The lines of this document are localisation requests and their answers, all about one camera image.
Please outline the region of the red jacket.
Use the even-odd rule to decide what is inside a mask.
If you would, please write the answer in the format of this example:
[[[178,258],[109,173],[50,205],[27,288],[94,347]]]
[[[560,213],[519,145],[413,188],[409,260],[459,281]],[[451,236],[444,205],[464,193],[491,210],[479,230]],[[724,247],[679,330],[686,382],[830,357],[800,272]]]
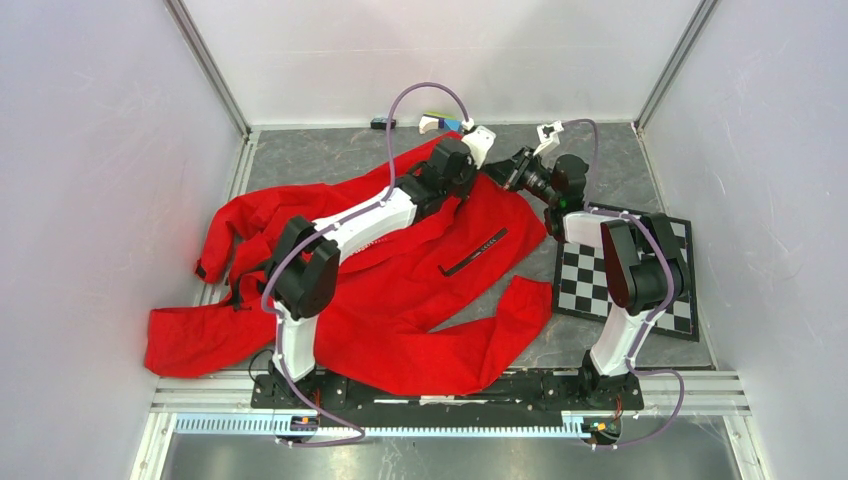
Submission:
[[[195,270],[227,280],[216,303],[149,314],[146,369],[194,378],[246,360],[276,334],[260,305],[264,264],[294,216],[317,220],[369,199],[388,183],[380,165],[334,184],[243,194],[214,215]],[[467,199],[385,236],[340,267],[317,321],[316,361],[395,395],[467,395],[491,385],[552,316],[548,283],[514,274],[547,232],[518,194],[478,177]]]

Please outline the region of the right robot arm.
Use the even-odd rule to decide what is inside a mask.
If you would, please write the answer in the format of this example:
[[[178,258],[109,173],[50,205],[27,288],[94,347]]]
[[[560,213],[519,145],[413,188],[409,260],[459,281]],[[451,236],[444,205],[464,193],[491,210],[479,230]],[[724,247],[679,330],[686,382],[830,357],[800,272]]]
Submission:
[[[556,240],[601,249],[608,316],[600,338],[584,355],[576,389],[585,405],[606,406],[635,379],[635,360],[657,317],[689,289],[688,265],[669,218],[599,207],[579,210],[589,166],[575,155],[562,155],[546,168],[524,148],[482,170],[503,190],[525,190],[545,202],[545,226]]]

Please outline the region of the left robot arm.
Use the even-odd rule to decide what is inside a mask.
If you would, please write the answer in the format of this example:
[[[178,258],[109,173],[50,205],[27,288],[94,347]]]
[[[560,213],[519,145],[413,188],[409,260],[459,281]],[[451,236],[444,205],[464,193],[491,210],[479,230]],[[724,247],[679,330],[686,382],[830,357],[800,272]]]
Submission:
[[[266,267],[261,296],[263,310],[276,318],[271,368],[279,375],[275,392],[288,406],[302,407],[313,397],[317,320],[334,298],[342,264],[438,213],[449,198],[467,196],[480,166],[466,142],[444,137],[425,161],[391,176],[376,196],[329,217],[289,220]]]

